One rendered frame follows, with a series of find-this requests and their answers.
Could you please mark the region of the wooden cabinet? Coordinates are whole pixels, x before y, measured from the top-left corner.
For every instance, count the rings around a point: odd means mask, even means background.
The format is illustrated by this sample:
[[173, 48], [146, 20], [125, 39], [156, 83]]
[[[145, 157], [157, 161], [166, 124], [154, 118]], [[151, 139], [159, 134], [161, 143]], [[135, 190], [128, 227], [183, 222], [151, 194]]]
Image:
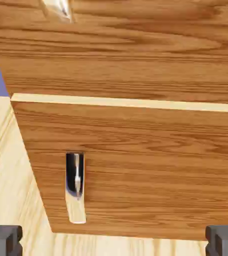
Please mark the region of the wooden cabinet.
[[95, 96], [72, 96], [72, 95], [36, 94], [36, 93], [9, 93], [9, 95], [10, 95], [11, 105], [13, 100], [20, 100], [20, 101], [29, 102], [29, 103], [34, 103], [34, 102], [58, 103], [58, 104], [75, 104], [75, 105], [106, 106], [106, 107], [149, 108], [149, 109], [161, 109], [161, 110], [187, 110], [187, 111], [228, 113], [228, 103], [216, 103], [216, 102], [173, 101], [173, 100], [157, 100], [157, 99], [121, 98], [121, 97], [114, 98], [114, 97], [95, 97]]

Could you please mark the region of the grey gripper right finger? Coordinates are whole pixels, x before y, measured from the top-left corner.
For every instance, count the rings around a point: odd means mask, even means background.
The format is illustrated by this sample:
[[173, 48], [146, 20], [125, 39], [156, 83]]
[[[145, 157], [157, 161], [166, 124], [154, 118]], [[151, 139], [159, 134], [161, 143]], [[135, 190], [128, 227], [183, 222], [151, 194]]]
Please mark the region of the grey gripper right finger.
[[228, 225], [208, 225], [205, 238], [205, 256], [228, 256]]

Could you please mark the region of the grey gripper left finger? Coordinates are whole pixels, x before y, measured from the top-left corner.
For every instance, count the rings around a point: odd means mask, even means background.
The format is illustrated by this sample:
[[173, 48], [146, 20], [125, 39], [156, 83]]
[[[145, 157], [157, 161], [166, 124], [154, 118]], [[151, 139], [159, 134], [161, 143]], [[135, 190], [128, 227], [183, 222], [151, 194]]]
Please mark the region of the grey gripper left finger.
[[20, 225], [0, 225], [0, 256], [23, 256]]

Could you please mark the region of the wooden cabinet door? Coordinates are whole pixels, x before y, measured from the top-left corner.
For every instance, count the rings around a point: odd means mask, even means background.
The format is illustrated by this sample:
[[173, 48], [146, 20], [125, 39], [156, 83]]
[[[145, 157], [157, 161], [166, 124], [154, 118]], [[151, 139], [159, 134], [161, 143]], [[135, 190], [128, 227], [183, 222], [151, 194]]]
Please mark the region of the wooden cabinet door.
[[0, 0], [10, 94], [228, 104], [228, 0]]
[[[203, 240], [228, 225], [228, 112], [12, 101], [51, 230]], [[69, 221], [66, 154], [85, 157]]]

